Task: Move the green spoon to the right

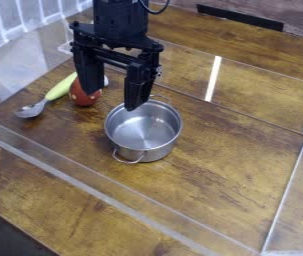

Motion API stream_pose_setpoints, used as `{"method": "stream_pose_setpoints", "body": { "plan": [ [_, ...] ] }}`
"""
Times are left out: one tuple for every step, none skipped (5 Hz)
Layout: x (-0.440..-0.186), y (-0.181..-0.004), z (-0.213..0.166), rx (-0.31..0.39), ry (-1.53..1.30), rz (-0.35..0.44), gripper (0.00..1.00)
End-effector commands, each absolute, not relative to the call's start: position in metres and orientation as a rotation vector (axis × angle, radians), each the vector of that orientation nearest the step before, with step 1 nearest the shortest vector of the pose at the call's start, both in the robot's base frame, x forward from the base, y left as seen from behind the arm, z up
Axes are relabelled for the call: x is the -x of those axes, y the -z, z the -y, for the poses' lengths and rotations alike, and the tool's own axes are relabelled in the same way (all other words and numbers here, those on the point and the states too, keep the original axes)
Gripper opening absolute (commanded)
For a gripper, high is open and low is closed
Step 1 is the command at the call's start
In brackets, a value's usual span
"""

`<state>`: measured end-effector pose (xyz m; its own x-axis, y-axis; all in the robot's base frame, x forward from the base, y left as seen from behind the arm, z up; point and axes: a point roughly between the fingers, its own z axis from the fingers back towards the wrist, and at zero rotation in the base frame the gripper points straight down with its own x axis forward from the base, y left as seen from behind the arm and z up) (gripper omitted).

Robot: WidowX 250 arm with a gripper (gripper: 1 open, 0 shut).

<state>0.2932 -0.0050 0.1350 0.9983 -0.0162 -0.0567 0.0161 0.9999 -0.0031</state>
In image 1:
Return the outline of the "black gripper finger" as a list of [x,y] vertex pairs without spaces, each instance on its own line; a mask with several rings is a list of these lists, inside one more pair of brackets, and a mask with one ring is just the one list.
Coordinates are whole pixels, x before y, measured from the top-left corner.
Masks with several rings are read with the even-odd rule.
[[149,98],[156,72],[149,66],[130,63],[124,79],[124,108],[133,111]]
[[104,64],[84,50],[73,50],[73,63],[81,89],[90,95],[104,87]]

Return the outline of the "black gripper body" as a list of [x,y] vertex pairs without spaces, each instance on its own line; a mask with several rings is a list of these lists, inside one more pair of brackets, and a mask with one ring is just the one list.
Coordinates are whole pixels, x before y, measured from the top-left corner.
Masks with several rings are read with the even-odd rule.
[[152,72],[160,70],[158,54],[162,45],[153,41],[144,32],[118,30],[113,25],[100,27],[97,24],[72,22],[72,50],[81,50],[92,60],[102,61],[120,68],[140,64]]

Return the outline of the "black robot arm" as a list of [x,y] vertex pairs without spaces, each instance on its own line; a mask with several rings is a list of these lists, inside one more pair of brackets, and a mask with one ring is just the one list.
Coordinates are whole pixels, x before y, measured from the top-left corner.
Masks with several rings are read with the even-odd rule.
[[124,107],[134,110],[149,98],[161,72],[164,47],[146,36],[148,0],[93,0],[93,23],[73,21],[70,52],[86,95],[104,87],[104,65],[125,70]]

